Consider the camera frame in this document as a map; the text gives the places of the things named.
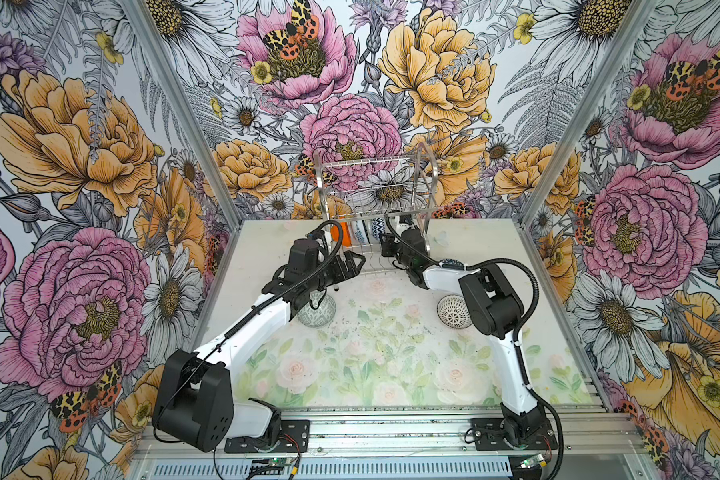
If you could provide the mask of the plain orange bowl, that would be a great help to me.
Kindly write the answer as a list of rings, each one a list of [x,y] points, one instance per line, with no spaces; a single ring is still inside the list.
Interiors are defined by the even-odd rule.
[[[345,248],[352,246],[352,237],[346,222],[339,222],[330,229],[332,240]]]

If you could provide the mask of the blue floral bowl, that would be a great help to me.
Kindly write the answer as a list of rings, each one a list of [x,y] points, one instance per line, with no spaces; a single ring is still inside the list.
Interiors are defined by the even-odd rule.
[[[362,220],[350,221],[349,227],[353,238],[352,242],[354,245],[367,245],[369,243],[365,223]]]

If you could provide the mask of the steel two-tier dish rack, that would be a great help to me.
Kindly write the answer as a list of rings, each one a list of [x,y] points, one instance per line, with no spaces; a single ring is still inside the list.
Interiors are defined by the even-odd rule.
[[[350,234],[362,224],[357,248],[373,245],[372,223],[389,218],[394,228],[408,216],[423,235],[436,210],[438,163],[427,144],[393,156],[324,162],[315,154],[313,171],[321,218],[345,223]]]

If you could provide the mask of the dark blue dotted bowl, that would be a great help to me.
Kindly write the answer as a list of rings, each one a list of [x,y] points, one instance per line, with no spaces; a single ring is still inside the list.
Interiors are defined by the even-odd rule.
[[[381,217],[373,218],[368,221],[371,240],[380,243],[382,235],[387,232],[385,220]]]

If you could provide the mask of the orange patterned bowl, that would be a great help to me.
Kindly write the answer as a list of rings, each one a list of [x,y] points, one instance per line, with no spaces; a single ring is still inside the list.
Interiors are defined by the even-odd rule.
[[[463,270],[465,268],[465,265],[458,260],[455,259],[443,259],[440,261],[439,265],[442,268],[449,268],[449,269],[456,269],[456,270]]]

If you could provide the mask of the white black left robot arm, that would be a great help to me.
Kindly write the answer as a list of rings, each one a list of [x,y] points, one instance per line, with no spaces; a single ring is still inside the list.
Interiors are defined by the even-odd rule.
[[[312,295],[358,276],[366,259],[329,246],[318,233],[296,240],[286,264],[267,282],[250,309],[226,331],[192,352],[165,362],[152,414],[155,438],[183,442],[201,452],[230,446],[236,452],[268,451],[286,438],[281,410],[233,394],[249,358],[304,307]]]

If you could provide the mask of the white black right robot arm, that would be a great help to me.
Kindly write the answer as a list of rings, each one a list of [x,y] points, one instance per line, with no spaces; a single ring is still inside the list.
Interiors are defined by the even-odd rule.
[[[385,219],[380,236],[382,255],[393,258],[417,287],[446,292],[463,299],[472,325],[489,340],[502,388],[500,423],[505,443],[526,447],[547,429],[545,407],[533,389],[526,367],[521,330],[540,300],[538,280],[525,264],[493,258],[465,265],[454,259],[436,260],[415,225]]]

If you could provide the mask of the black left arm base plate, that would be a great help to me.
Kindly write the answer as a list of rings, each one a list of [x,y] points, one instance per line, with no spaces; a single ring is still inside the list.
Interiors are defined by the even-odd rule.
[[[277,432],[267,432],[257,438],[228,438],[223,450],[227,454],[306,453],[310,428],[309,420],[282,420]]]

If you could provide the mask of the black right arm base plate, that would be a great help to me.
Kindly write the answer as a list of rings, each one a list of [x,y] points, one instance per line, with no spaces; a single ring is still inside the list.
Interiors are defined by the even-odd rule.
[[[543,420],[539,429],[524,438],[515,435],[506,421],[498,417],[473,418],[470,428],[478,451],[551,451],[558,447],[558,437],[549,420]]]

